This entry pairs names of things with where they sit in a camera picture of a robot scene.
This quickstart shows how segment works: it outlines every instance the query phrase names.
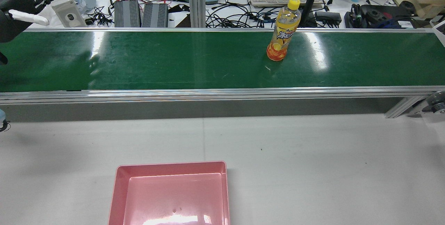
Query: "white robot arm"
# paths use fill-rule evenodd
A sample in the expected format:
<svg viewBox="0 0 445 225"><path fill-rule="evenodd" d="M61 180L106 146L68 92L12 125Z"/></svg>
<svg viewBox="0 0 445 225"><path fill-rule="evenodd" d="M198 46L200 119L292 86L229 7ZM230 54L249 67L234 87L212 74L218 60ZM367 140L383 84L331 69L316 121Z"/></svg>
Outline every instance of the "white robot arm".
<svg viewBox="0 0 445 225"><path fill-rule="evenodd" d="M0 109L0 132L5 131L9 122L6 121L6 114Z"/></svg>

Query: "plastic bottle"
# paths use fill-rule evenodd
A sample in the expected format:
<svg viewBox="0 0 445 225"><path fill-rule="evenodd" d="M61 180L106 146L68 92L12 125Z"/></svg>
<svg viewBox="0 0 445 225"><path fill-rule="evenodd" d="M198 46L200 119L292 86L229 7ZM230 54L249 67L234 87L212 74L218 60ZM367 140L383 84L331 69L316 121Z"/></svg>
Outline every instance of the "plastic bottle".
<svg viewBox="0 0 445 225"><path fill-rule="evenodd" d="M289 0L287 6L280 9L275 23L274 35L269 46L267 46L267 56L274 61L281 61L288 52L288 45L292 34L300 24L301 13L298 10L300 0Z"/></svg>

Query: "white table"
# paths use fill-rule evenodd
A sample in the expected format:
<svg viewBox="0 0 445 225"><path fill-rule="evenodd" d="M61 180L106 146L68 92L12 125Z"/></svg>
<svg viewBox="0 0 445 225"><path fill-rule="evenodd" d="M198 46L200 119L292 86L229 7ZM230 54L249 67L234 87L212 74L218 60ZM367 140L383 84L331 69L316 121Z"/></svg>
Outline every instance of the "white table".
<svg viewBox="0 0 445 225"><path fill-rule="evenodd" d="M245 4L245 3L247 3L247 0L230 0L230 2ZM181 4L181 3L182 2L171 2L170 5L175 6L175 5ZM366 4L365 0L361 0L359 3ZM333 4L329 5L329 9L331 12L340 13L340 16L343 18L346 11L350 10L351 4L352 4L352 2L350 0L334 0ZM108 12L107 7L109 5L110 5L110 0L97 0L98 7L105 6L104 11L103 11L105 13ZM214 6L215 5L207 5L206 8L207 8L208 12L210 12L210 13L213 12L212 7L214 7ZM252 11L260 10L260 8L255 8L255 7L251 7L251 9L252 9ZM229 7L229 8L225 8L223 10L218 11L219 16L221 16L221 17L226 17L226 16L230 16L233 14L239 14L239 13L243 13L243 11L241 11L239 8L235 8L235 7ZM62 22L56 16L54 10L52 10L51 7L47 6L40 14L49 19L50 25L47 27L53 28L53 29L63 28ZM169 21L168 27L175 27L176 25L178 25L187 16L187 14L188 14L188 12L184 12L184 11L178 12L178 13L170 13L169 19L171 19L171 21ZM256 25L256 22L253 22L253 21L249 21L248 23L250 25ZM44 26L41 26L38 24L32 24L30 27L34 28L34 27L44 27ZM344 27L345 27L345 24L344 24L344 22L342 22L340 24L340 28L344 28Z"/></svg>

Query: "power adapter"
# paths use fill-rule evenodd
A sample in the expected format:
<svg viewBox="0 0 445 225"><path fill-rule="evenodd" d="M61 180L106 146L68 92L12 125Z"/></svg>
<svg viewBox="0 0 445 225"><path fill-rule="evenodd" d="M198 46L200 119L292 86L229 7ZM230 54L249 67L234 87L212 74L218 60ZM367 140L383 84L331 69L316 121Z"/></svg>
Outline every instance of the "power adapter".
<svg viewBox="0 0 445 225"><path fill-rule="evenodd" d="M318 22L326 21L334 25L339 25L341 23L340 14L334 12L317 11L315 12L315 19Z"/></svg>

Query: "aluminum frame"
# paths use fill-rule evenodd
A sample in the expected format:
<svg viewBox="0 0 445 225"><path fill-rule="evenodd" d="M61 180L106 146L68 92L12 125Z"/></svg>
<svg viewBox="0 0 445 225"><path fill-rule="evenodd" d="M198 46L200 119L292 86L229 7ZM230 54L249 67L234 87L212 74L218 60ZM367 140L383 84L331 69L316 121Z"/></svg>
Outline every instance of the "aluminum frame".
<svg viewBox="0 0 445 225"><path fill-rule="evenodd" d="M426 98L439 90L445 90L445 86L10 92L0 94L0 104L16 105L52 103L230 101L381 97Z"/></svg>

